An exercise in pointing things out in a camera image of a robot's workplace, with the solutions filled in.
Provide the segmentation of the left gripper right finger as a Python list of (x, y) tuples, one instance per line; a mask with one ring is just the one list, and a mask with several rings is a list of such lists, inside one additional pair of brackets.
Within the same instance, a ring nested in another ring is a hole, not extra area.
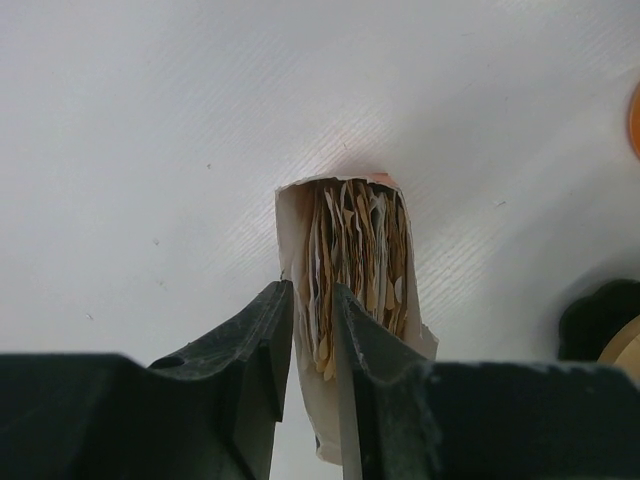
[(430, 360), (333, 293), (347, 479), (635, 479), (639, 383), (597, 362)]

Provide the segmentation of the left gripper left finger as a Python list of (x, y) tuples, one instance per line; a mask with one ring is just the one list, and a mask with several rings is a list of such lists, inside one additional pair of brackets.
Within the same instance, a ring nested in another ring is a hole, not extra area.
[(1, 358), (5, 479), (266, 479), (283, 418), (293, 287), (149, 366), (119, 354)]

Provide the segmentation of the orange coffee filter box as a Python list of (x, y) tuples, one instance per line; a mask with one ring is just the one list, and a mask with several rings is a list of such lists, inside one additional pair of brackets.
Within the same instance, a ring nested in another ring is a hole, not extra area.
[(332, 295), (348, 287), (372, 318), (433, 359), (423, 324), (404, 196), (387, 174), (303, 179), (275, 193), (281, 277), (293, 284), (293, 340), (317, 456), (339, 465)]

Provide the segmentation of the dark green glass dripper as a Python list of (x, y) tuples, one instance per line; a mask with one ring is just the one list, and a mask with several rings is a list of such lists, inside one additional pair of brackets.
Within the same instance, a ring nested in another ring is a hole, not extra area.
[(638, 280), (618, 279), (602, 285), (562, 314), (558, 358), (595, 362), (611, 339), (638, 315)]

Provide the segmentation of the light wooden ring holder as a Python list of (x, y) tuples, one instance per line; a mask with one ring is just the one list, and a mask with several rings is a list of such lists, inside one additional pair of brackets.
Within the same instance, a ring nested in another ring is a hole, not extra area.
[(617, 332), (603, 349), (597, 362), (614, 366), (638, 380), (640, 373), (640, 316)]

